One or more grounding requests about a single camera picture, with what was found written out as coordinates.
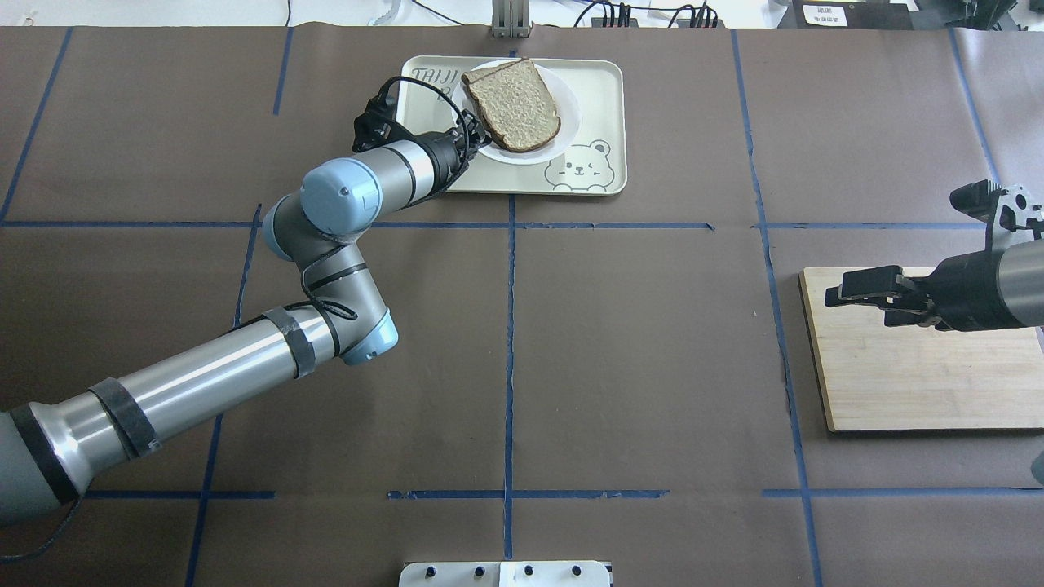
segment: black device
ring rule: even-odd
[[[1007,14],[1016,0],[915,0],[915,28],[960,27],[976,30],[1018,30]]]
[[[829,10],[829,18],[840,18],[836,10],[844,15],[843,22],[816,22],[818,9]],[[909,9],[905,4],[868,3],[868,2],[806,2],[793,0],[779,28],[855,28],[855,29],[887,29],[912,30]]]
[[[619,19],[612,20],[608,17],[592,17],[591,18],[591,28],[638,28],[638,19],[635,17],[627,17],[626,22],[622,22]]]

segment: label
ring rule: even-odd
[[[805,22],[820,26],[848,26],[843,6],[814,6],[802,4],[805,9]]]

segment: tray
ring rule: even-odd
[[[402,66],[402,74],[427,81],[452,94],[460,74],[496,56],[418,55]],[[579,133],[562,156],[537,165],[500,163],[481,152],[449,191],[482,193],[559,193],[612,195],[627,183],[623,126],[623,74],[615,64],[597,60],[532,60],[569,84],[583,109]],[[413,133],[445,131],[453,111],[433,92],[402,84],[396,121]],[[577,167],[584,169],[577,173]],[[597,169],[598,174],[588,173]]]

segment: black cable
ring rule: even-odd
[[[51,536],[39,548],[37,548],[31,553],[25,553],[24,555],[0,556],[0,565],[9,565],[14,563],[31,561],[32,559],[35,559],[37,557],[43,555],[48,549],[50,549],[51,545],[54,544],[54,541],[57,540],[60,536],[62,536],[62,533],[65,532],[66,526],[68,526],[69,522],[72,521],[73,515],[76,513],[76,510],[79,510],[79,504],[82,502],[84,502],[84,496],[80,495],[79,497],[76,498],[75,501],[73,501],[72,508],[69,508],[69,511],[66,512],[66,516],[62,518],[62,521],[58,523],[58,526],[54,529],[54,532],[51,533]]]
[[[691,25],[691,21],[695,20],[696,18],[696,7],[693,6],[692,4],[685,4],[684,6],[674,10],[674,16],[670,17],[670,22],[667,23],[667,28],[674,26],[674,21],[678,20],[678,17],[681,16],[683,10],[692,10],[692,19],[690,19],[690,25]]]
[[[343,320],[356,320],[359,318],[359,314],[357,314],[355,310],[339,302],[324,300],[315,296],[311,287],[308,286],[308,272],[312,271],[313,267],[315,267],[323,261],[326,261],[330,257],[333,257],[337,253],[340,253],[342,249],[345,249],[345,245],[337,246],[336,249],[331,249],[330,251],[327,251],[326,253],[321,255],[317,259],[315,259],[311,263],[308,263],[308,266],[301,272],[301,290],[305,292],[305,296],[308,297],[308,301],[311,302],[315,307],[323,308],[324,310],[332,313],[333,315]]]
[[[576,2],[583,2],[583,3],[587,4],[591,0],[575,0],[575,1]],[[591,3],[592,4],[599,4],[602,1],[604,1],[604,0],[593,0],[593,1],[591,1]],[[678,9],[678,8],[660,8],[660,7],[657,7],[657,6],[632,6],[632,7],[633,8],[638,8],[639,10],[660,10],[662,13],[672,13],[672,11],[674,11],[674,10]]]
[[[457,107],[456,103],[454,103],[453,100],[448,95],[446,95],[446,92],[443,92],[442,90],[440,90],[438,88],[435,88],[434,86],[432,86],[431,84],[428,84],[427,81],[421,81],[420,79],[416,79],[413,77],[406,77],[406,76],[403,76],[403,75],[396,75],[395,77],[390,77],[390,78],[388,78],[387,81],[384,83],[383,86],[381,86],[381,89],[377,93],[377,95],[381,96],[381,99],[387,97],[387,93],[392,89],[392,85],[396,84],[398,81],[406,81],[406,83],[409,83],[409,84],[416,84],[418,86],[421,86],[422,88],[427,88],[428,90],[431,90],[432,92],[434,92],[435,94],[437,94],[438,97],[443,99],[443,101],[445,101],[446,103],[448,103],[450,105],[450,108],[453,109],[453,113],[456,114],[457,130],[460,132],[461,135],[464,135],[464,149],[459,151],[460,152],[460,164],[457,167],[456,172],[454,172],[452,175],[450,175],[449,180],[446,181],[446,186],[443,188],[443,189],[445,189],[446,187],[449,187],[449,186],[453,185],[453,182],[456,182],[460,178],[460,175],[468,169],[468,156],[471,152],[471,132],[468,128],[468,121],[469,120],[476,120],[475,119],[475,115],[473,115],[472,113],[469,112],[468,116],[465,116],[465,113],[460,111],[460,108]],[[492,140],[492,138],[490,137],[489,134],[487,134],[485,135],[485,141],[481,145],[479,145],[479,147],[481,148],[482,146],[485,146],[485,145],[490,144],[491,140]],[[411,202],[411,203],[407,204],[406,206],[404,206],[404,208],[411,208],[413,206],[417,206],[418,204],[421,204],[423,202],[427,202],[428,199],[434,197],[438,193],[438,191],[431,192],[428,195],[425,195],[424,197],[422,197],[420,199],[414,199],[413,202]]]
[[[443,18],[443,19],[446,19],[446,20],[450,21],[450,22],[451,22],[451,23],[453,23],[453,24],[459,24],[459,25],[462,25],[462,24],[465,24],[465,23],[462,23],[462,22],[460,22],[460,21],[458,21],[458,20],[454,20],[454,19],[451,19],[451,18],[447,17],[446,15],[444,15],[444,14],[440,13],[438,10],[436,10],[436,9],[432,8],[431,6],[427,6],[427,5],[425,5],[425,4],[422,4],[422,3],[421,3],[421,2],[419,2],[418,0],[411,0],[411,1],[412,1],[412,2],[414,3],[414,4],[417,4],[418,6],[420,6],[420,7],[424,8],[425,10],[427,10],[427,11],[429,11],[429,13],[431,13],[432,15],[435,15],[436,17],[441,17],[441,18]]]
[[[595,6],[601,6],[602,26],[608,24],[607,17],[610,22],[616,20],[616,7],[613,6],[613,3],[610,2],[609,0],[597,0],[595,2],[591,2],[590,4],[588,4],[588,6],[584,8],[584,10],[580,13],[580,16],[576,17],[576,22],[573,23],[573,28],[579,26],[580,21],[584,20],[584,15],[588,14],[588,10],[594,8]],[[609,7],[609,15],[606,14],[607,6]]]

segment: wooden cutting board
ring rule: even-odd
[[[833,431],[1044,427],[1039,329],[887,328],[874,307],[824,306],[856,267],[801,274],[827,426]],[[923,276],[931,268],[906,268]]]

